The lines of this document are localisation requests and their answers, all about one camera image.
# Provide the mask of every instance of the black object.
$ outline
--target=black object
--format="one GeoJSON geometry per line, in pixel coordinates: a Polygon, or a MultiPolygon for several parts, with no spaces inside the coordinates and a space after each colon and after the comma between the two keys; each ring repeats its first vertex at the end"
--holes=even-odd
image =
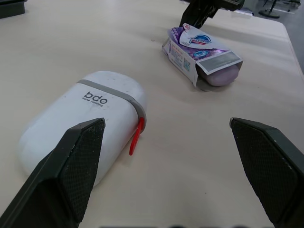
{"type": "Polygon", "coordinates": [[[258,13],[259,13],[260,15],[264,16],[264,17],[267,17],[267,18],[275,18],[275,19],[280,18],[280,15],[275,14],[275,13],[272,11],[273,8],[275,7],[276,1],[277,1],[277,0],[274,0],[274,3],[272,3],[271,9],[263,9],[263,10],[260,10],[258,13]]]}
{"type": "Polygon", "coordinates": [[[208,17],[214,17],[219,8],[235,11],[241,9],[244,2],[245,0],[191,0],[182,15],[180,27],[187,23],[200,29],[208,17]]]}
{"type": "Polygon", "coordinates": [[[66,131],[0,218],[0,228],[77,228],[97,174],[103,118],[66,131]]]}
{"type": "Polygon", "coordinates": [[[0,19],[25,13],[24,3],[27,0],[0,0],[0,19]]]}
{"type": "Polygon", "coordinates": [[[276,228],[304,227],[304,155],[276,128],[232,118],[246,176],[276,228]]]}

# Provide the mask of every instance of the tabletop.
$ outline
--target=tabletop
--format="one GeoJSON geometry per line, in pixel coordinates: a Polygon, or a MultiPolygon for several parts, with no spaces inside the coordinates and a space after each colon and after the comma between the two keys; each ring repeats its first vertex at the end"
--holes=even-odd
{"type": "Polygon", "coordinates": [[[213,92],[162,53],[178,0],[30,0],[0,20],[0,213],[26,176],[16,157],[25,125],[84,76],[136,79],[148,94],[147,126],[92,191],[81,228],[269,227],[229,128],[231,117],[279,128],[304,151],[303,73],[283,24],[219,10],[202,30],[243,60],[213,92]]]}

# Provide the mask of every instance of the textured rubber pad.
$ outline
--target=textured rubber pad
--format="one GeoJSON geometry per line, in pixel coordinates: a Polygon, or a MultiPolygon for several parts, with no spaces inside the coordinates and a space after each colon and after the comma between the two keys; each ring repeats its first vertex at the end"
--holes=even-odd
{"type": "Polygon", "coordinates": [[[238,121],[231,128],[246,176],[270,221],[277,223],[297,189],[297,172],[263,131],[238,121]]]}
{"type": "Polygon", "coordinates": [[[77,222],[81,222],[97,174],[104,122],[85,130],[74,146],[59,179],[77,222]]]}

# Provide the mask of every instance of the product label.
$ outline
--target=product label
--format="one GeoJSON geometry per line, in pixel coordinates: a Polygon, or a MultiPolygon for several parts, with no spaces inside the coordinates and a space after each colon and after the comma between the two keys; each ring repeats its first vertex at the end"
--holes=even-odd
{"type": "Polygon", "coordinates": [[[105,103],[108,102],[107,99],[104,99],[102,97],[103,97],[102,95],[98,96],[98,95],[92,94],[91,92],[88,92],[86,95],[84,95],[82,97],[82,99],[102,107],[102,106],[104,106],[105,103]]]}

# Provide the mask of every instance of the gray band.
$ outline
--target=gray band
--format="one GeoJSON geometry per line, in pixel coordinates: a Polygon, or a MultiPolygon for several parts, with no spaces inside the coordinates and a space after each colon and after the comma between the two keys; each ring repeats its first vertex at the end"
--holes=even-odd
{"type": "Polygon", "coordinates": [[[125,94],[121,91],[118,91],[116,89],[112,89],[112,88],[106,87],[104,85],[101,85],[101,84],[98,84],[96,82],[92,82],[92,81],[89,81],[86,79],[82,79],[82,80],[78,81],[78,83],[87,85],[87,86],[95,88],[95,89],[99,89],[99,90],[104,91],[109,94],[113,94],[114,96],[120,97],[120,98],[128,101],[135,108],[137,115],[138,115],[138,120],[140,117],[144,118],[144,125],[143,125],[141,132],[144,131],[144,129],[146,127],[146,123],[147,123],[146,112],[144,111],[142,105],[140,103],[138,103],[133,97],[131,97],[130,95],[125,94]]]}

